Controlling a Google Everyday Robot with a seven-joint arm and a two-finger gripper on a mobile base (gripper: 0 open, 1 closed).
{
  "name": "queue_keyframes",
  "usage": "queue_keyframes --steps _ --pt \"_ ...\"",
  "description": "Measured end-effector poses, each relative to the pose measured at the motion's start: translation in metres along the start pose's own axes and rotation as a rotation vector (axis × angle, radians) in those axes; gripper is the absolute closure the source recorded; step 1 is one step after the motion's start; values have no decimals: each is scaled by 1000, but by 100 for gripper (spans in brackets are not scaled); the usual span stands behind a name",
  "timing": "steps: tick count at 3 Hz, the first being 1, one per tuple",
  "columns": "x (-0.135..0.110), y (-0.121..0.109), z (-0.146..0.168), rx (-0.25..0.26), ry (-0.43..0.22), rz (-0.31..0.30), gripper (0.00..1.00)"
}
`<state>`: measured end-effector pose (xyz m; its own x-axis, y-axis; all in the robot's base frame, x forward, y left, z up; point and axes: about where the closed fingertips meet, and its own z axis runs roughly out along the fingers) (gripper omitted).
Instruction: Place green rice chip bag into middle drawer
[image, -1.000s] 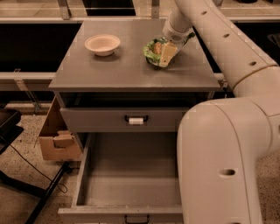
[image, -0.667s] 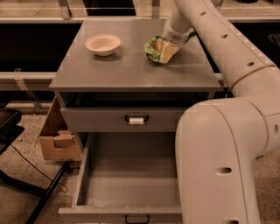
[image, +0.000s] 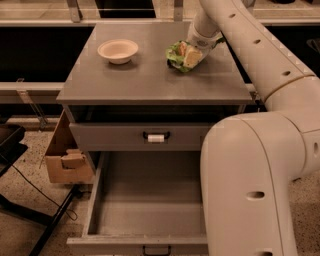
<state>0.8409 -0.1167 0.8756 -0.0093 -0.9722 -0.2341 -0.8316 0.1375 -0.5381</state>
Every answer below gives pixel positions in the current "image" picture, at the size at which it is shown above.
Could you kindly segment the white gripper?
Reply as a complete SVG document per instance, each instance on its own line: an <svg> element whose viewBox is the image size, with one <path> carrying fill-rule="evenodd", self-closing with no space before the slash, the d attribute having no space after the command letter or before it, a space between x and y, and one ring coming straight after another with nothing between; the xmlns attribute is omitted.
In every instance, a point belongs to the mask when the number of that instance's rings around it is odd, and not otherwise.
<svg viewBox="0 0 320 256"><path fill-rule="evenodd" d="M192 46L187 47L185 41L179 41L177 46L178 54L184 56L183 66L194 68L200 62L202 56L207 56L217 46L220 38L220 29L216 24L196 24L192 22L187 34L187 41Z"/></svg>

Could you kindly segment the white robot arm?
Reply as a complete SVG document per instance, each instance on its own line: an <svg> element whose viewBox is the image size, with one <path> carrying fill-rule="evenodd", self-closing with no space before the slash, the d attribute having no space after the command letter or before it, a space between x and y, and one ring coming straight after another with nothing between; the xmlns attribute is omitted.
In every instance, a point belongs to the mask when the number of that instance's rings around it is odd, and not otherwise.
<svg viewBox="0 0 320 256"><path fill-rule="evenodd" d="M209 256L298 256L292 180L320 169L320 81L247 7L199 0L189 41L208 51L223 34L266 109L216 123L201 149Z"/></svg>

